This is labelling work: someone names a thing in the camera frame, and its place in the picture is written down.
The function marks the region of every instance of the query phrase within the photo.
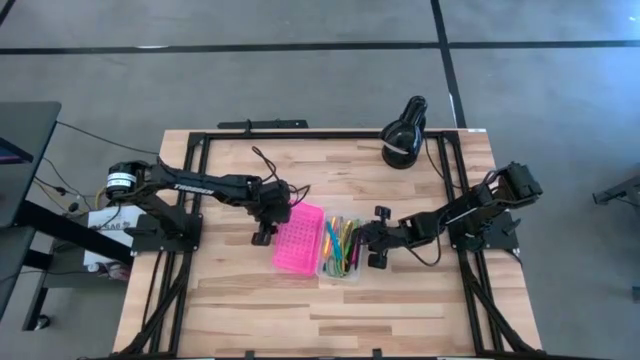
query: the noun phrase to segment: chair wheel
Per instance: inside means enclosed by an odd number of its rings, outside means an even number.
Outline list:
[[[34,330],[42,330],[48,328],[51,325],[51,319],[47,315],[39,315],[38,323],[36,324],[36,328]]]

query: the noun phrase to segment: lamp head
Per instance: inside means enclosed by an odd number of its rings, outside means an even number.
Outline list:
[[[387,165],[407,169],[415,164],[422,146],[426,111],[427,101],[422,96],[414,96],[409,99],[400,118],[382,129],[382,158]]]

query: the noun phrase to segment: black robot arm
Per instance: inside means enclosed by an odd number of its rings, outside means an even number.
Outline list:
[[[137,241],[138,245],[146,244],[141,251],[157,250],[163,242],[152,238],[178,240],[174,250],[198,246],[201,217],[165,203],[156,195],[164,189],[212,196],[223,204],[244,207],[260,223],[260,231],[252,239],[254,245],[269,245],[274,224],[288,222],[291,214],[290,186],[281,179],[265,182],[253,175],[203,175],[172,168],[160,159],[157,164],[121,162],[109,168],[106,195],[114,203],[131,203],[147,213],[139,218],[136,229],[125,230],[134,236],[134,247],[136,236],[147,238]]]
[[[382,269],[386,267],[389,249],[412,249],[430,244],[452,223],[460,225],[464,229],[466,241],[479,244],[479,249],[498,216],[507,209],[530,205],[540,195],[542,189],[527,166],[512,162],[504,168],[489,172],[480,184],[449,204],[432,212],[420,212],[398,220],[397,227],[386,225],[391,211],[378,206],[376,215],[380,220],[363,226],[359,236],[372,252],[369,266]],[[518,223],[513,222],[512,229]]]

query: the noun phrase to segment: concrete floor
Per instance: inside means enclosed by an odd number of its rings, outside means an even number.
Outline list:
[[[640,3],[441,1],[450,41],[640,38]],[[18,0],[0,47],[417,40],[437,35],[428,1]],[[452,51],[469,127],[487,128],[499,165],[530,165],[545,195],[517,212],[524,271],[544,348],[637,358],[637,219],[591,192],[639,169],[640,49]],[[167,128],[304,118],[379,127],[414,94],[430,126],[453,127],[438,50],[0,56],[0,100],[57,100],[60,120],[157,149]],[[148,157],[59,127],[46,156],[81,192],[109,165]],[[56,181],[42,165],[39,174]],[[30,197],[55,209],[38,191]],[[35,247],[48,240],[37,239]],[[121,289],[50,292],[46,331],[19,331],[36,276],[20,277],[0,323],[0,357],[70,359],[111,350]]]

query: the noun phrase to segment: wooden table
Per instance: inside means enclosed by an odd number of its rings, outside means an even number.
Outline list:
[[[182,167],[188,133],[165,133],[161,156],[169,165]],[[460,130],[460,139],[473,185],[495,167],[489,139],[486,132],[467,130]],[[439,167],[436,143],[428,144]],[[296,186],[311,184],[305,201],[327,212],[373,219],[374,207],[384,205],[392,209],[393,220],[447,202],[443,181],[424,149],[412,168],[394,170],[382,161],[379,140],[216,140],[207,173],[266,177],[269,172],[252,145],[277,165],[281,178]],[[196,171],[198,153],[194,159]],[[170,203],[177,198],[175,191],[161,195]],[[345,284],[275,269],[273,247],[250,244],[257,223],[244,209],[203,197],[201,212],[204,228],[193,257],[179,356],[244,356],[246,350],[257,356],[370,356],[373,348],[382,348],[385,356],[473,354],[458,260],[447,233],[441,236],[443,254],[436,267],[396,249],[389,252],[386,270],[364,266],[357,283]],[[430,261],[436,245],[416,250]],[[520,265],[503,251],[485,254],[498,308],[526,342],[539,348]],[[135,259],[114,351],[140,329],[155,259],[152,253]],[[479,316],[485,347],[491,348],[481,306]],[[161,350],[167,349],[172,319],[166,316]]]

